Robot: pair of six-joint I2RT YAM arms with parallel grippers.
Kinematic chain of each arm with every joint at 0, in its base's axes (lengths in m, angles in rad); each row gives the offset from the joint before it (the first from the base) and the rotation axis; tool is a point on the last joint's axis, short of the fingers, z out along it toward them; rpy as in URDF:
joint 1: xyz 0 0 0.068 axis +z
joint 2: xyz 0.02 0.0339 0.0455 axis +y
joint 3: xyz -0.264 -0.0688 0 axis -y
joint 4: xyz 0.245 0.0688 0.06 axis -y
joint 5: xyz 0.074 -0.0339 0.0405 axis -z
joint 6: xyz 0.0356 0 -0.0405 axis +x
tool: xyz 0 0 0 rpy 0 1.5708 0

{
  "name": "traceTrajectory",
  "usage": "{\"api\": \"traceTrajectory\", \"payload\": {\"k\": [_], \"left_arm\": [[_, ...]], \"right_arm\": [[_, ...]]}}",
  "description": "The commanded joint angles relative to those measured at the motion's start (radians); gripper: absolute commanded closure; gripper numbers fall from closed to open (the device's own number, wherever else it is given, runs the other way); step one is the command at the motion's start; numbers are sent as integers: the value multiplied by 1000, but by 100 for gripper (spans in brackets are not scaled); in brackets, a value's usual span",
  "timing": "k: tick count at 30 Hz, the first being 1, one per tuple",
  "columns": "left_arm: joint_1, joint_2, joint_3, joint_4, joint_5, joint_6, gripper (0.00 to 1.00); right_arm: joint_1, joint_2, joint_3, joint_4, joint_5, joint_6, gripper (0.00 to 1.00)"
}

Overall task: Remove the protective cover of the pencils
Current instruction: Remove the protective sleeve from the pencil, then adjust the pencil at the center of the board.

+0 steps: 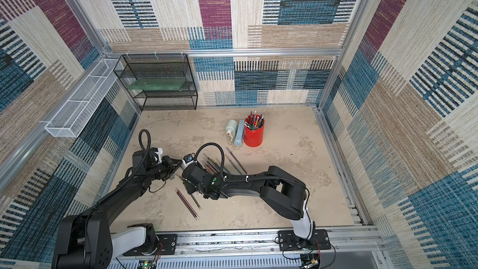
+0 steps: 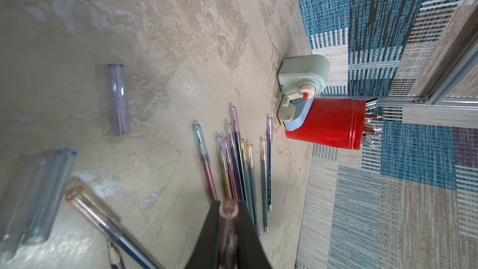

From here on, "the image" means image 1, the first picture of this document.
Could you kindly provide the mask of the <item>black white striped pencil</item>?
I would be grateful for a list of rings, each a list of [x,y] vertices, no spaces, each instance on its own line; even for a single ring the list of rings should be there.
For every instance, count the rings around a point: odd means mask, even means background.
[[[185,179],[183,179],[181,176],[178,175],[178,177],[184,182]],[[193,194],[190,194],[190,197],[193,199],[193,201],[195,202],[196,206],[199,208],[200,211],[203,211],[199,202],[197,201],[197,199],[194,197]]]

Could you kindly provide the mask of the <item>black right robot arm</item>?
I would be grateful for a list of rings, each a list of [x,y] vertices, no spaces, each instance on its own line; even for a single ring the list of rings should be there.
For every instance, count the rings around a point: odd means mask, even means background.
[[[200,152],[214,146],[219,149],[221,162],[219,171],[209,173],[198,162]],[[224,169],[225,153],[217,143],[202,145],[195,154],[188,154],[182,160],[182,179],[188,194],[201,193],[204,198],[219,200],[234,196],[258,197],[280,216],[291,221],[295,236],[310,241],[315,223],[310,218],[307,203],[310,196],[305,183],[277,166],[258,174],[236,175]]]

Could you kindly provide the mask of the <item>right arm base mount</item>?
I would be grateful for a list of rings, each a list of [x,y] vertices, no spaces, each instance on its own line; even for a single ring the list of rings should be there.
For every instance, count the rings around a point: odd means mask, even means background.
[[[296,236],[292,230],[280,230],[278,231],[275,242],[280,246],[282,252],[292,250],[332,249],[329,235],[325,229],[315,229],[309,240]]]

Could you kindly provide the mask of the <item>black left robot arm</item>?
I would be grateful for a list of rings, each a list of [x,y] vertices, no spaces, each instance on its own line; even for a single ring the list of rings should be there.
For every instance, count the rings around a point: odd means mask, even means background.
[[[114,259],[110,225],[153,181],[166,181],[179,168],[180,160],[160,158],[153,151],[148,130],[141,130],[138,138],[141,150],[133,154],[133,166],[117,187],[82,213],[61,220],[52,268],[106,269]]]

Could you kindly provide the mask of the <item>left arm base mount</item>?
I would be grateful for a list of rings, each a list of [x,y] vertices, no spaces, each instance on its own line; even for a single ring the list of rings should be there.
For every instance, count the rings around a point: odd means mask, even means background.
[[[178,240],[178,234],[157,234],[156,242],[152,248],[137,247],[124,253],[124,257],[149,257],[159,254],[174,255],[176,252],[176,244]]]

